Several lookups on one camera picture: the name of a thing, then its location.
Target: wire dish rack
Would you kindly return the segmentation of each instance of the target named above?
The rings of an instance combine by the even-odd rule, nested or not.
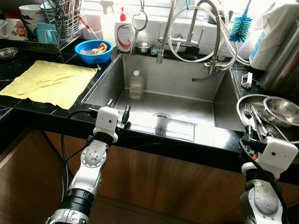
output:
[[[57,38],[55,38],[56,44],[39,43],[37,41],[3,40],[7,42],[7,45],[23,50],[58,54],[81,36],[82,26],[78,17],[81,0],[42,0],[42,5],[44,5],[42,12],[47,23],[54,24],[56,27],[58,33]]]

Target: yellow cloth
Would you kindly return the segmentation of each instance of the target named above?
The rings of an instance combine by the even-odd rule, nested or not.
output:
[[[6,86],[0,95],[29,98],[70,109],[97,69],[69,64],[36,61],[27,71]]]

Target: small stainless bowl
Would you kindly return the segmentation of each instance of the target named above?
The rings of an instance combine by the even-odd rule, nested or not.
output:
[[[136,43],[135,47],[140,53],[146,53],[153,46],[150,41],[139,41]]]
[[[265,116],[279,127],[299,126],[299,106],[280,97],[264,99]]]
[[[18,53],[17,48],[2,48],[0,49],[0,60],[11,59]]]

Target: brown cabinet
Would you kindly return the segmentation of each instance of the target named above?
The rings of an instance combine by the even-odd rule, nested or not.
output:
[[[43,223],[60,200],[60,134],[31,130],[0,162],[0,220],[4,224]],[[66,136],[67,154],[85,140]],[[69,162],[73,174],[79,155]],[[112,146],[99,193],[157,212],[198,222],[243,220],[239,197],[245,177],[221,169]],[[299,203],[299,186],[282,183],[288,205]]]
[[[30,131],[0,162],[0,223],[44,223],[59,207],[61,159]]]
[[[60,135],[47,135],[60,150]],[[84,142],[67,136],[68,153]],[[78,163],[74,159],[70,166]],[[299,186],[281,185],[286,203],[299,203]],[[239,173],[112,146],[100,194],[201,224],[225,224],[243,220],[239,197],[244,187]]]

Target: spoon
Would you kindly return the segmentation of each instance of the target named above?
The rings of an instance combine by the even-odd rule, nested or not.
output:
[[[268,124],[273,125],[273,126],[276,128],[276,130],[281,134],[281,136],[282,136],[287,142],[290,143],[290,141],[286,138],[286,136],[282,133],[282,131],[281,131],[275,124],[273,124],[271,121],[269,121],[269,120],[266,118],[265,114],[262,112],[262,110],[261,110],[260,108],[257,108],[256,112],[257,112],[258,116],[259,116],[262,120],[266,121]]]

